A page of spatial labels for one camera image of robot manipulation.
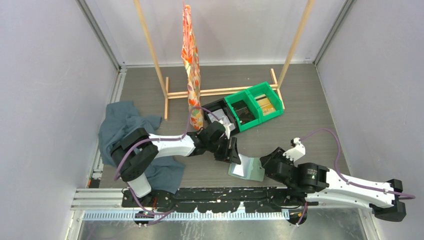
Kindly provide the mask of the green card holder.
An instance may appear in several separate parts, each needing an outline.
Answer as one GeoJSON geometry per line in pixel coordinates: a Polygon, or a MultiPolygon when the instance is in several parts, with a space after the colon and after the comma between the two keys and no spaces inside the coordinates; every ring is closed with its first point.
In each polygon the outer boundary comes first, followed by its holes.
{"type": "Polygon", "coordinates": [[[265,178],[265,169],[259,157],[250,157],[238,154],[241,164],[231,163],[228,175],[244,180],[262,182],[265,178]]]}

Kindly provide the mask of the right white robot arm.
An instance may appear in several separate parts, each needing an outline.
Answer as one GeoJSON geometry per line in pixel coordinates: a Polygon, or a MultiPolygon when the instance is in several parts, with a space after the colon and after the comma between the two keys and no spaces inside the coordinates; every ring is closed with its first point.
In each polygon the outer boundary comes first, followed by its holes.
{"type": "Polygon", "coordinates": [[[402,182],[391,179],[373,182],[358,179],[363,187],[346,182],[345,175],[312,162],[295,165],[306,154],[303,146],[289,150],[276,148],[272,153],[260,157],[264,174],[287,187],[285,198],[291,205],[327,202],[370,210],[377,219],[401,222],[407,215],[406,205],[395,190],[402,190],[402,182]]]}

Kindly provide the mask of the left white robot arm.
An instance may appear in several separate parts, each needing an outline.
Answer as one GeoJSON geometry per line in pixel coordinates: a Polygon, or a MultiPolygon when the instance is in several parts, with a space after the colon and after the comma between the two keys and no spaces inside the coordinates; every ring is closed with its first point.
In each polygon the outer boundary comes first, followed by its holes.
{"type": "Polygon", "coordinates": [[[230,132],[229,125],[219,121],[198,131],[174,136],[150,134],[139,127],[111,149],[110,156],[117,167],[115,177],[128,184],[136,203],[148,207],[154,197],[145,171],[154,159],[192,157],[211,152],[217,161],[241,165],[237,139],[230,137],[230,132]]]}

